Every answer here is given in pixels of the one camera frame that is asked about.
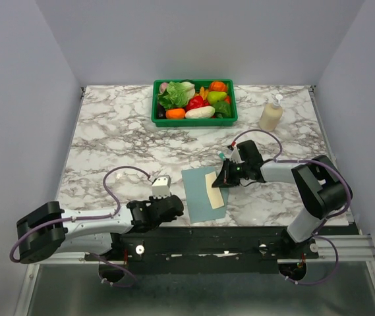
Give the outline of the green glue stick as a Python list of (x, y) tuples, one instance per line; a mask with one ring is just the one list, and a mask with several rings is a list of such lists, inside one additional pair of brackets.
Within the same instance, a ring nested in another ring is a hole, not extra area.
[(224, 161), (224, 160), (226, 160), (226, 157), (225, 157), (225, 155), (224, 155), (224, 153), (222, 153), (222, 152), (218, 152), (218, 156), (219, 156), (219, 158), (222, 160), (222, 161)]

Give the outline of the blue-grey envelope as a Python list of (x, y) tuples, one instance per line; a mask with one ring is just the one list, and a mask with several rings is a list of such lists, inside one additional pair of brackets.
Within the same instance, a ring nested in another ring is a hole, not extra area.
[(219, 189), (223, 200), (223, 205), (219, 208), (212, 207), (208, 196), (208, 190), (213, 189), (212, 183), (216, 179), (216, 169), (214, 167), (187, 169), (181, 174), (190, 223), (224, 219), (227, 211), (228, 189)]

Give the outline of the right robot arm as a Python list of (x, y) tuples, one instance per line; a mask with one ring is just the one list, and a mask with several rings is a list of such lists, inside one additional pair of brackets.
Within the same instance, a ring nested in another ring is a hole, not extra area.
[(240, 186), (241, 180), (297, 187), (303, 209), (281, 233), (279, 249), (285, 257), (296, 257), (303, 250), (303, 242), (310, 240), (328, 219), (348, 210), (352, 190), (327, 156), (301, 161), (265, 160), (252, 140), (232, 144), (230, 149), (231, 156), (223, 159), (213, 188)]

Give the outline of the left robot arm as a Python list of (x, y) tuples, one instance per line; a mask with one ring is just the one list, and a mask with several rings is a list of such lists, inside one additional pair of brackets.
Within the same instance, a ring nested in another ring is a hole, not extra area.
[(15, 263), (31, 264), (56, 253), (81, 251), (114, 260), (123, 245), (112, 234), (148, 232), (174, 221), (183, 211), (176, 195), (91, 211), (63, 209), (58, 201), (50, 201), (17, 221), (18, 240), (9, 257)]

